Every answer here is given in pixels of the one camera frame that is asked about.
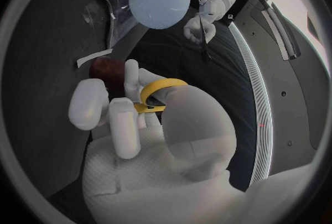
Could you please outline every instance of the black wire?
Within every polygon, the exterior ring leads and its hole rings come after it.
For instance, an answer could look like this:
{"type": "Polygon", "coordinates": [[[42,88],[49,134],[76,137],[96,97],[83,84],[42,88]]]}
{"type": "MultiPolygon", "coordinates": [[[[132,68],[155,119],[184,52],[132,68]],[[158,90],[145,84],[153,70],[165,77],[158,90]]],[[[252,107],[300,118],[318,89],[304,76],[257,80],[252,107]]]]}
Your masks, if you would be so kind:
{"type": "Polygon", "coordinates": [[[256,7],[250,0],[248,0],[248,2],[253,6],[253,7],[255,7],[256,9],[258,9],[259,11],[263,11],[264,10],[264,8],[263,9],[259,9],[258,7],[256,7]]]}

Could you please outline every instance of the zipper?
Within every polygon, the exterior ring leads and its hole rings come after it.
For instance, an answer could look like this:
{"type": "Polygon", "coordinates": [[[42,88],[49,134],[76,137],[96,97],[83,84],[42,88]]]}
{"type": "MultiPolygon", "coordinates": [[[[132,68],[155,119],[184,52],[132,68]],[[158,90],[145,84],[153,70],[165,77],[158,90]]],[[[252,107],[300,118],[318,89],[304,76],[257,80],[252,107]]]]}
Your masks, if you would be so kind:
{"type": "Polygon", "coordinates": [[[114,20],[115,20],[115,16],[114,16],[114,13],[113,13],[113,8],[111,6],[111,3],[110,1],[108,0],[105,0],[107,2],[107,5],[108,5],[108,11],[110,12],[110,32],[108,34],[108,37],[107,37],[107,41],[108,41],[108,46],[107,48],[108,49],[111,49],[111,42],[112,42],[112,36],[113,36],[113,31],[114,31],[114,20]]]}

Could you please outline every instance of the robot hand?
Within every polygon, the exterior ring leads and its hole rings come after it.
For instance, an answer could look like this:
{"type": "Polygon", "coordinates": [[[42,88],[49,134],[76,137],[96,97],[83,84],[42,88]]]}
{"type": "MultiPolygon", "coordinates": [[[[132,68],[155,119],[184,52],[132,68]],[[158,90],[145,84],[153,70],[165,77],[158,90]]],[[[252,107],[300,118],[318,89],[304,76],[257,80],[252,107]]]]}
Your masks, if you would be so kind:
{"type": "MultiPolygon", "coordinates": [[[[204,15],[201,15],[202,25],[206,32],[206,43],[208,43],[216,35],[216,27],[211,24],[204,15]]],[[[184,26],[184,36],[195,44],[201,44],[202,28],[199,22],[199,15],[190,19],[184,26]]]]}

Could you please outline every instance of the brown object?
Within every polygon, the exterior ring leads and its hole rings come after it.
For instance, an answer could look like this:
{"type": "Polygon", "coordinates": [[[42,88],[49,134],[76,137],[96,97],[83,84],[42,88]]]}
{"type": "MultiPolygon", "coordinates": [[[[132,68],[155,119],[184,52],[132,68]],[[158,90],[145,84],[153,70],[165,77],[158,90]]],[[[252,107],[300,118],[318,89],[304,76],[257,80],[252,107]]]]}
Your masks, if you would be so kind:
{"type": "Polygon", "coordinates": [[[106,56],[96,58],[90,66],[90,78],[101,79],[111,98],[124,97],[125,62],[106,56]]]}

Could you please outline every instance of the scissors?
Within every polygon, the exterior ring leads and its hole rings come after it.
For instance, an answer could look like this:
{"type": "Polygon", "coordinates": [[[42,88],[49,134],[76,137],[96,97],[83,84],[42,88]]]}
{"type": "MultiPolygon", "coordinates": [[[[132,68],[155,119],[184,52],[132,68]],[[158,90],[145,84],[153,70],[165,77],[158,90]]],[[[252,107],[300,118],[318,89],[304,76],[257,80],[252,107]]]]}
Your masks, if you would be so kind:
{"type": "Polygon", "coordinates": [[[200,26],[202,28],[202,49],[201,49],[201,56],[202,56],[202,60],[203,62],[208,65],[211,63],[212,61],[212,58],[211,56],[209,55],[208,53],[208,43],[206,42],[206,32],[205,32],[205,29],[203,27],[203,24],[202,24],[202,19],[199,15],[199,23],[200,23],[200,26]]]}

